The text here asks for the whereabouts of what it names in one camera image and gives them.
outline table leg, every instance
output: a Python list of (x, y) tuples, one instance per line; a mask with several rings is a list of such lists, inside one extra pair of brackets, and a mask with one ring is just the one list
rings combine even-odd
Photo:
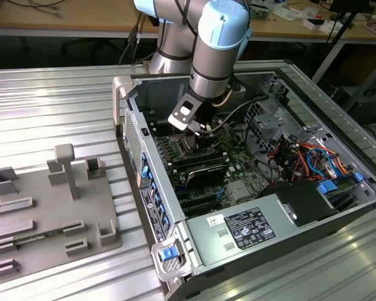
[(323, 61), (323, 63), (320, 65), (319, 69), (316, 71), (315, 75), (313, 75), (313, 77), (312, 77), (312, 80), (315, 83), (318, 83), (321, 80), (322, 76), (325, 74), (325, 72), (327, 71), (328, 67), (330, 67), (330, 65), (333, 63), (333, 60), (337, 57), (338, 53), (343, 48), (343, 46), (344, 46), (344, 43), (338, 42), (333, 47), (333, 49), (331, 50), (331, 52), (329, 52), (329, 54), (326, 57), (326, 59)]
[(358, 90), (348, 99), (345, 103), (343, 103), (342, 107), (344, 111), (348, 112), (353, 105), (357, 103), (359, 96), (363, 95), (365, 91), (374, 83), (376, 82), (376, 68), (374, 71), (369, 74), (367, 79), (362, 83), (362, 86), (358, 88)]

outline sticker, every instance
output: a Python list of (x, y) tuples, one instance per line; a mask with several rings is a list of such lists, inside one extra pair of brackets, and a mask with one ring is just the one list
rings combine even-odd
[(217, 224), (224, 224), (224, 215), (219, 214), (211, 216), (210, 218), (207, 218), (207, 222), (209, 223), (210, 227), (213, 227)]
[(276, 237), (258, 207), (228, 216), (224, 220), (238, 248), (242, 250)]

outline motherboard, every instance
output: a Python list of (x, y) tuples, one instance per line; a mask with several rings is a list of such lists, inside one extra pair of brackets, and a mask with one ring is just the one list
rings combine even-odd
[(250, 201), (269, 184), (246, 150), (240, 132), (230, 125), (198, 139), (196, 147), (190, 146), (192, 136), (154, 129), (155, 145), (188, 217)]

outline metal worktable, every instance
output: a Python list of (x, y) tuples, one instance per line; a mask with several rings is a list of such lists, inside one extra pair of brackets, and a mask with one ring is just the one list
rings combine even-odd
[[(376, 163), (366, 131), (302, 72), (284, 61), (239, 63), (236, 70), (282, 68)], [(0, 285), (0, 300), (163, 300), (112, 122), (112, 79), (141, 67), (0, 71), (0, 167), (44, 169), (53, 146), (72, 143), (76, 161), (105, 161), (123, 245)], [(307, 124), (316, 121), (290, 107)], [(339, 233), (210, 288), (190, 300), (376, 300), (376, 210)]]

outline blue cable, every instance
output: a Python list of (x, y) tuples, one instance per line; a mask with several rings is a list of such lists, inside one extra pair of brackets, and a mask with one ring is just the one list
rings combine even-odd
[(336, 174), (338, 174), (339, 176), (342, 176), (341, 171), (340, 171), (337, 167), (334, 166), (334, 163), (333, 163), (331, 157), (328, 155), (328, 152), (325, 151), (324, 149), (314, 148), (314, 149), (309, 150), (308, 154), (306, 155), (306, 161), (307, 161), (307, 163), (308, 163), (310, 169), (312, 169), (313, 171), (315, 171), (316, 173), (318, 173), (319, 175), (321, 175), (321, 176), (323, 177), (323, 179), (325, 179), (325, 175), (324, 175), (321, 171), (315, 169), (315, 168), (312, 166), (312, 163), (310, 162), (310, 154), (311, 154), (311, 151), (320, 151), (322, 154), (324, 154), (324, 155), (327, 157), (327, 159), (328, 159), (330, 165), (332, 166), (332, 169), (334, 170), (334, 172), (335, 172)]

